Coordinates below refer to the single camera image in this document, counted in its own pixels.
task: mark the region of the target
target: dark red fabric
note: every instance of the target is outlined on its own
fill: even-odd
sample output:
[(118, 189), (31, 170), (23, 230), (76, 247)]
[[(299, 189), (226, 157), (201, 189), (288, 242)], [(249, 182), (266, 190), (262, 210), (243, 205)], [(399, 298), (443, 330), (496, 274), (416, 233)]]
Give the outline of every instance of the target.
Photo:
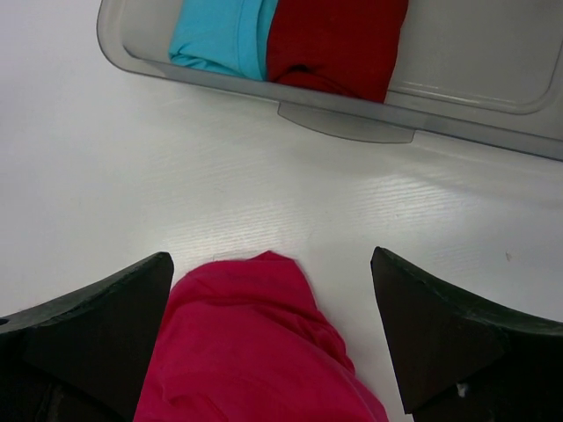
[(296, 263), (210, 263), (172, 290), (135, 422), (387, 422)]
[(408, 0), (279, 0), (267, 78), (383, 102)]

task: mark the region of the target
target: table surface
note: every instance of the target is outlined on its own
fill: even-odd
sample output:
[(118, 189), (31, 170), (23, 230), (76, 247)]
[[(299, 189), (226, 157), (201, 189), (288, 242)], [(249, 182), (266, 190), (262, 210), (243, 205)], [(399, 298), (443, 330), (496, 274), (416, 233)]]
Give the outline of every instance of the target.
[(155, 251), (296, 258), (359, 377), (403, 415), (369, 259), (387, 247), (496, 302), (563, 320), (563, 164), (418, 133), (350, 142), (276, 104), (114, 68), (97, 2), (0, 3), (0, 315)]

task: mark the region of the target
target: clear plastic bin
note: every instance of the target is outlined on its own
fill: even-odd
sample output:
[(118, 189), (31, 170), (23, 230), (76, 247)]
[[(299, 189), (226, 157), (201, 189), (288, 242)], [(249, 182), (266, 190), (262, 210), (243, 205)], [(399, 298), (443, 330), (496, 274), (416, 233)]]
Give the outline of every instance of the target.
[(99, 44), (120, 69), (280, 103), (329, 135), (408, 143), (425, 130), (563, 160), (563, 2), (411, 0), (385, 104), (181, 68), (182, 0), (103, 0)]

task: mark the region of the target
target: cyan cloth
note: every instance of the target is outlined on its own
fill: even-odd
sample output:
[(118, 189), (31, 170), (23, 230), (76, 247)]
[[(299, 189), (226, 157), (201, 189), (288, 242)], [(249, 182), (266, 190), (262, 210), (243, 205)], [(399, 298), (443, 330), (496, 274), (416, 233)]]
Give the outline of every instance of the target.
[(267, 79), (267, 37), (277, 0), (185, 0), (172, 36), (172, 63)]

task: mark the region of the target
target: pink cloth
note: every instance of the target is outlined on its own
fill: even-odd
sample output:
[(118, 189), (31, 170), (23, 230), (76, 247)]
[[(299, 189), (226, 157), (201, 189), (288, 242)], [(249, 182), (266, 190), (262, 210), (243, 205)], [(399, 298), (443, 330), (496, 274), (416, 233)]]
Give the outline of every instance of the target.
[(388, 422), (297, 264), (213, 262), (172, 290), (135, 422)]

